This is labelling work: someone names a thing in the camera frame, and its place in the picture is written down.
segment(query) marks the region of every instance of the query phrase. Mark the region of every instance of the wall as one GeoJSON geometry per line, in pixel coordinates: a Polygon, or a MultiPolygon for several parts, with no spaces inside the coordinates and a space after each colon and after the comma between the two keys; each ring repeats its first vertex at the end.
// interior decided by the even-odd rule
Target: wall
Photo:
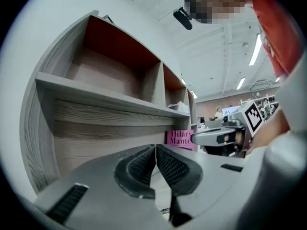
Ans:
{"type": "Polygon", "coordinates": [[[29,0],[0,51],[0,157],[16,193],[33,201],[20,151],[19,122],[24,91],[40,57],[54,39],[85,14],[99,10],[151,49],[180,76],[179,63],[158,22],[129,0],[29,0]]]}
{"type": "MultiPolygon", "coordinates": [[[[260,97],[264,97],[266,95],[275,95],[278,89],[279,88],[273,88],[258,92],[260,97]]],[[[240,103],[240,100],[245,101],[248,98],[253,98],[253,93],[256,92],[249,92],[245,94],[230,96],[227,98],[196,103],[197,117],[205,117],[205,120],[209,120],[209,117],[215,116],[217,106],[221,106],[222,109],[229,107],[230,105],[237,106],[240,103]]]]}

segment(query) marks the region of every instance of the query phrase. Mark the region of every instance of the person's arm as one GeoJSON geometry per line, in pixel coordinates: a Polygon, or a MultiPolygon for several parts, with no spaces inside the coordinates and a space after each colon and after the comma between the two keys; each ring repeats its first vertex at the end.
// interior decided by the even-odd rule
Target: person's arm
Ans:
{"type": "Polygon", "coordinates": [[[283,85],[283,83],[286,81],[287,77],[288,77],[288,74],[286,74],[286,73],[283,73],[279,76],[280,85],[283,85]]]}
{"type": "Polygon", "coordinates": [[[286,133],[288,130],[288,122],[283,111],[278,107],[272,117],[262,125],[255,135],[252,146],[247,154],[250,154],[255,148],[267,146],[276,137],[286,133]]]}

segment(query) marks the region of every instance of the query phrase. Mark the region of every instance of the wooden shelf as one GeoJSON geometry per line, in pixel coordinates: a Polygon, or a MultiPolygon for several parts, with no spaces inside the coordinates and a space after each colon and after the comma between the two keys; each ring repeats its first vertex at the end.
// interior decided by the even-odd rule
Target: wooden shelf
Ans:
{"type": "Polygon", "coordinates": [[[57,99],[65,101],[139,114],[189,117],[186,113],[51,74],[39,72],[36,82],[52,90],[57,99]]]}

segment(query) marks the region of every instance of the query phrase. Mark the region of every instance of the ceiling light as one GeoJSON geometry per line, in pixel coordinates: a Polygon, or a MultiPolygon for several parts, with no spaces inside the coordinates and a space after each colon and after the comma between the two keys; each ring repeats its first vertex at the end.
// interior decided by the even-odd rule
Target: ceiling light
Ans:
{"type": "Polygon", "coordinates": [[[197,98],[196,94],[193,91],[191,91],[191,93],[193,94],[194,99],[196,99],[197,98]]]}
{"type": "Polygon", "coordinates": [[[260,48],[261,48],[261,44],[262,44],[262,42],[261,42],[261,39],[260,39],[260,34],[258,34],[255,50],[254,50],[253,56],[252,56],[250,63],[249,63],[250,66],[253,66],[255,64],[257,56],[258,56],[260,48]]]}
{"type": "Polygon", "coordinates": [[[239,83],[238,87],[236,88],[237,90],[241,88],[244,80],[245,80],[245,78],[241,78],[240,83],[239,83]]]}

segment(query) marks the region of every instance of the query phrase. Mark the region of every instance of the black slot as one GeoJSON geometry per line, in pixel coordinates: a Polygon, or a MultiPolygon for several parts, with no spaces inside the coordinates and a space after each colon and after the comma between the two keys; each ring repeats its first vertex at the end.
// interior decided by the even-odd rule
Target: black slot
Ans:
{"type": "Polygon", "coordinates": [[[236,171],[236,172],[241,172],[243,170],[243,167],[231,165],[231,164],[228,164],[228,163],[221,165],[221,168],[231,170],[231,171],[236,171]]]}
{"type": "Polygon", "coordinates": [[[47,213],[47,216],[63,224],[77,206],[88,187],[75,184],[47,213]]]}

